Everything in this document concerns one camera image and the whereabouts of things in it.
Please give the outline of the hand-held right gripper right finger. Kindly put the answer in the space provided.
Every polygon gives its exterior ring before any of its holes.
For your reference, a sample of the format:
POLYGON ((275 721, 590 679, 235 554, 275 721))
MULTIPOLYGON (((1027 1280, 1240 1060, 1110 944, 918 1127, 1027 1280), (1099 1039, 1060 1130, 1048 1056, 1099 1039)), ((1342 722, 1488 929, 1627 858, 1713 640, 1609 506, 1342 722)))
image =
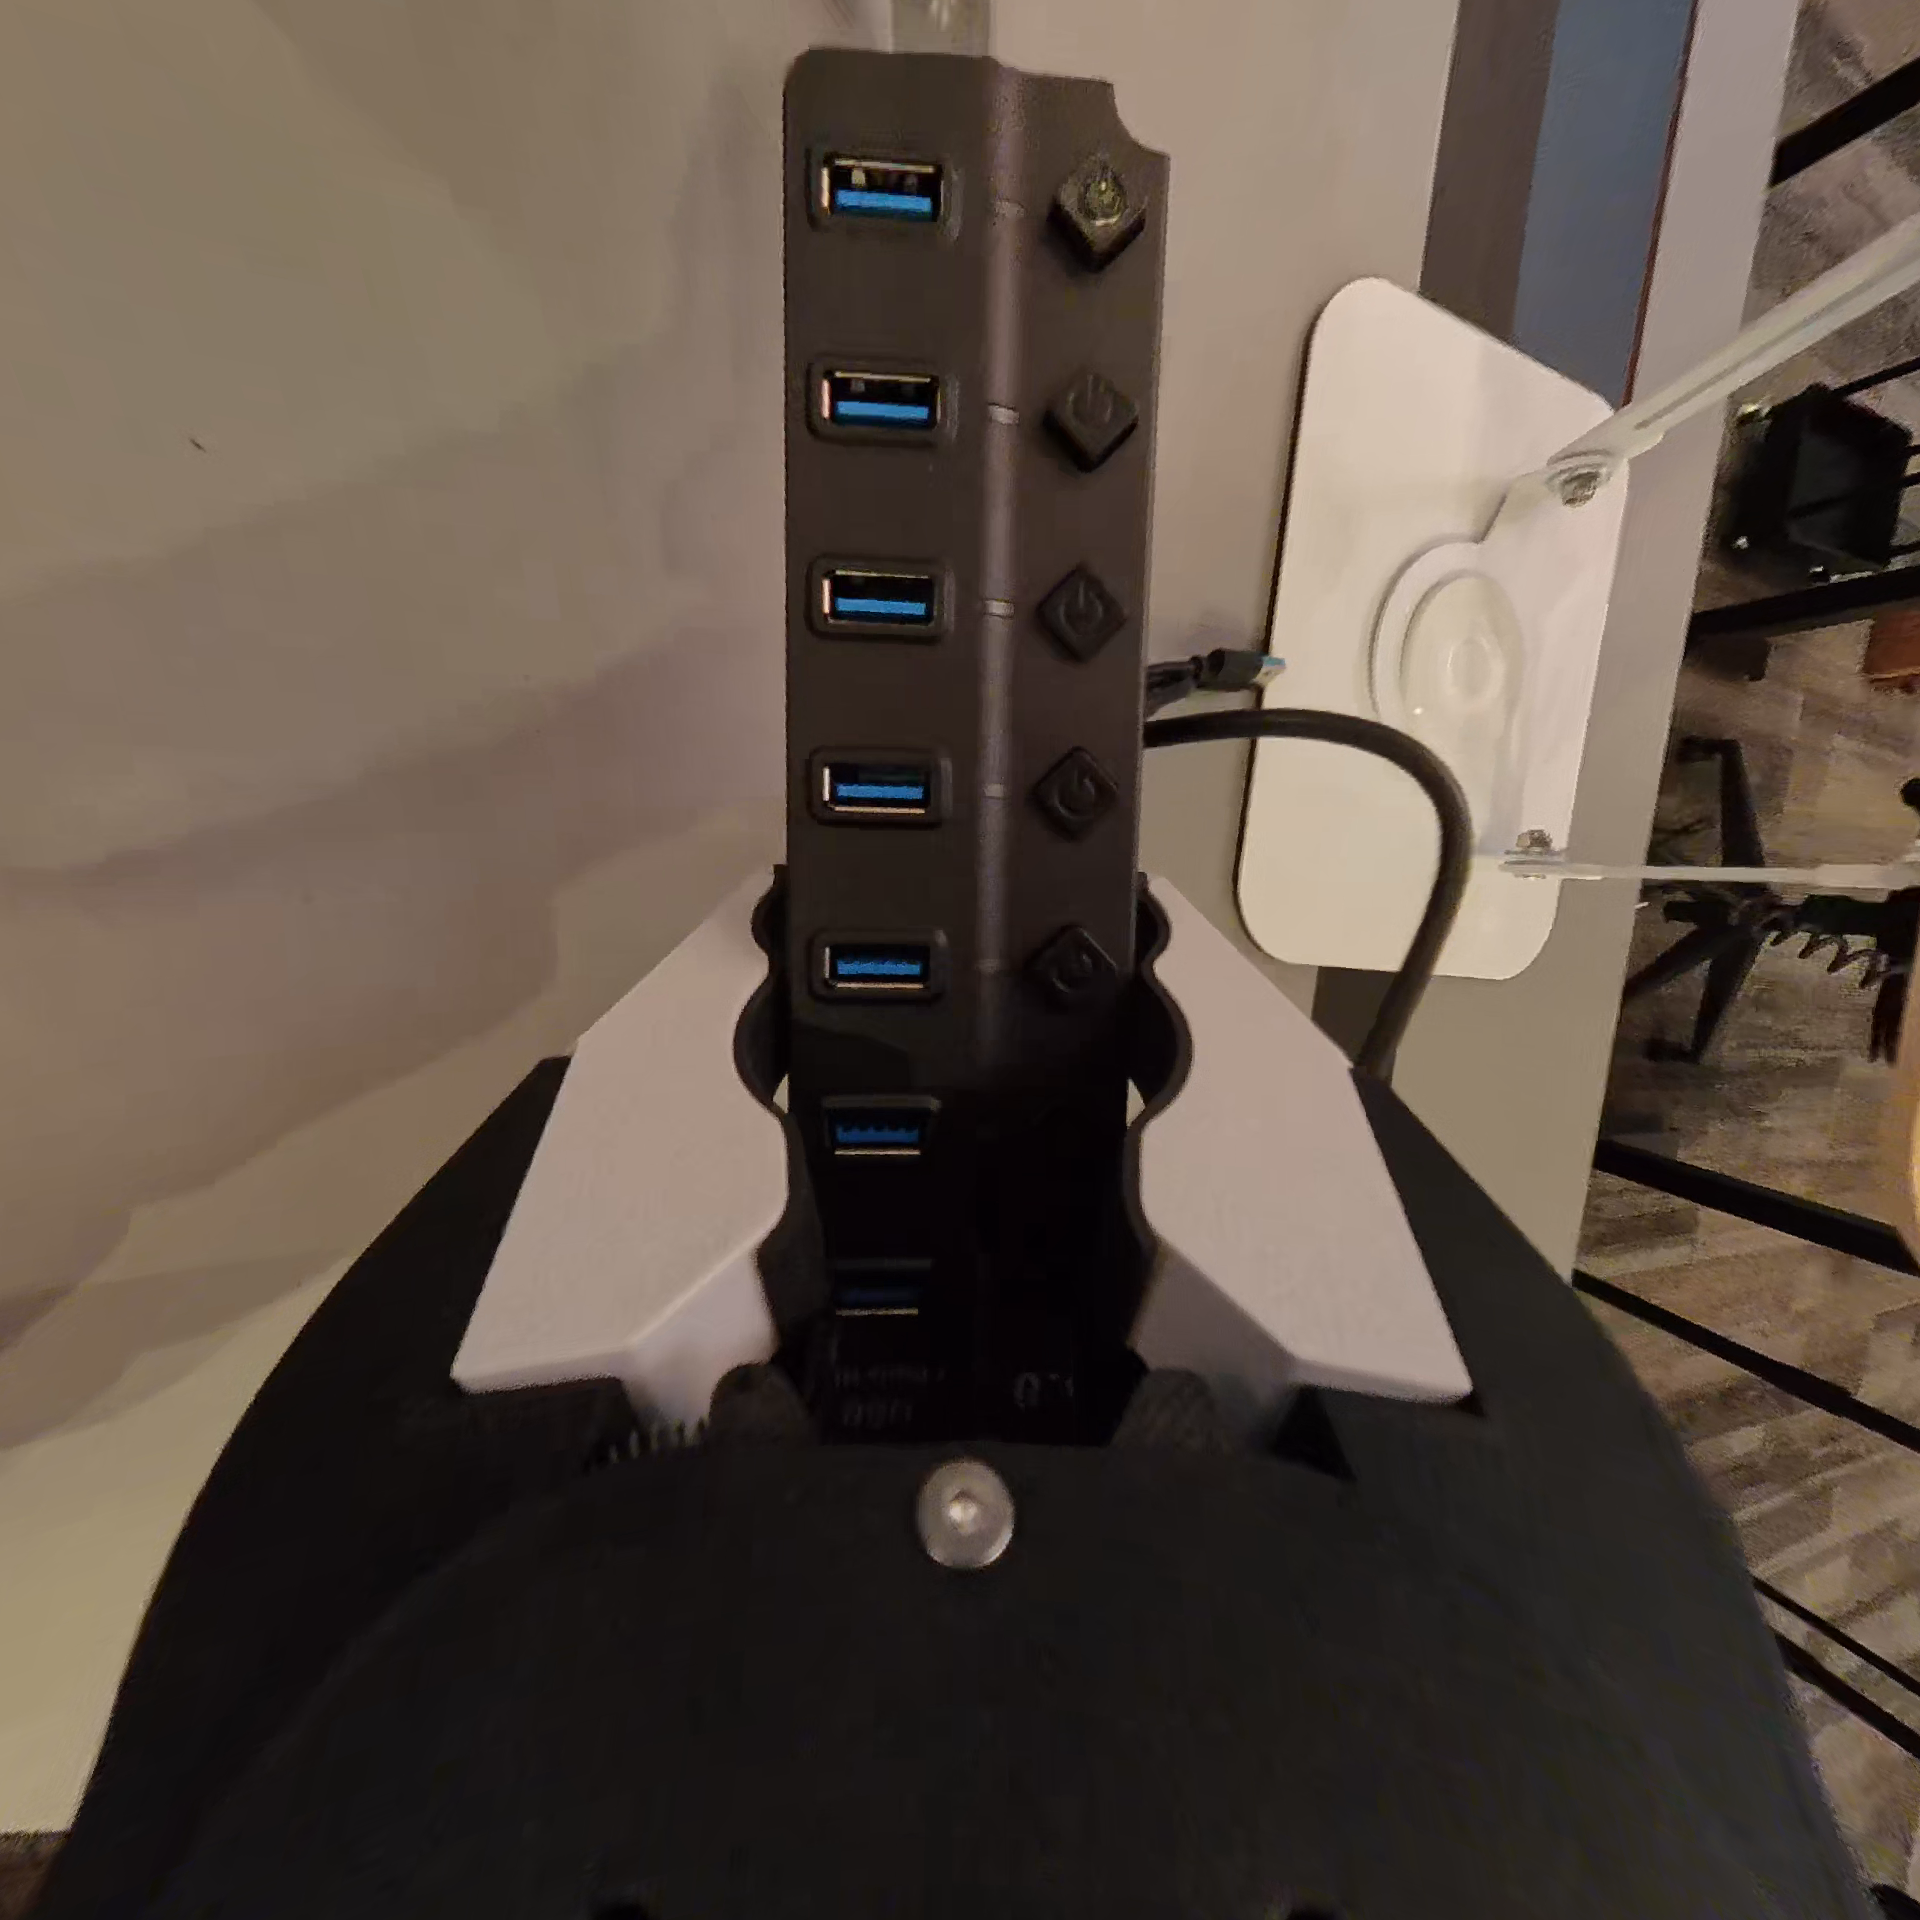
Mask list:
POLYGON ((1135 1129, 1154 1264, 1129 1335, 1227 1420, 1303 1388, 1452 1406, 1474 1382, 1353 1071, 1179 895, 1148 895, 1141 963, 1175 1018, 1170 1087, 1135 1129))

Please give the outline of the black usb hub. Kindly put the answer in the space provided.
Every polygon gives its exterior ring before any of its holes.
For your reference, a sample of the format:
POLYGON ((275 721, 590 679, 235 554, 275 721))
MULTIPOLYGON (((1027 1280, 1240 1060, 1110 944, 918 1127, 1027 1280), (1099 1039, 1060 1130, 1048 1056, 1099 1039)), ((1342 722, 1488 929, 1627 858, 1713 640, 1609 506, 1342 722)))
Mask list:
POLYGON ((1143 613, 1167 159, 1113 89, 781 84, 787 1110, 835 1442, 1097 1442, 1137 1374, 1143 613))

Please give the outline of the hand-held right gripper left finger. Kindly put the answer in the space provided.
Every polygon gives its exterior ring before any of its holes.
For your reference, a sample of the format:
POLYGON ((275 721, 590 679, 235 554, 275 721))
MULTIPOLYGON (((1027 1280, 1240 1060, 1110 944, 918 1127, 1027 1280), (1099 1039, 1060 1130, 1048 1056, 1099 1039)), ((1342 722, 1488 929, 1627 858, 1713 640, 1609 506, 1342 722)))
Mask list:
POLYGON ((726 897, 577 1039, 455 1350, 467 1394, 604 1381, 701 1420, 774 1358, 758 1251, 787 1153, 737 1065, 765 987, 758 895, 726 897))

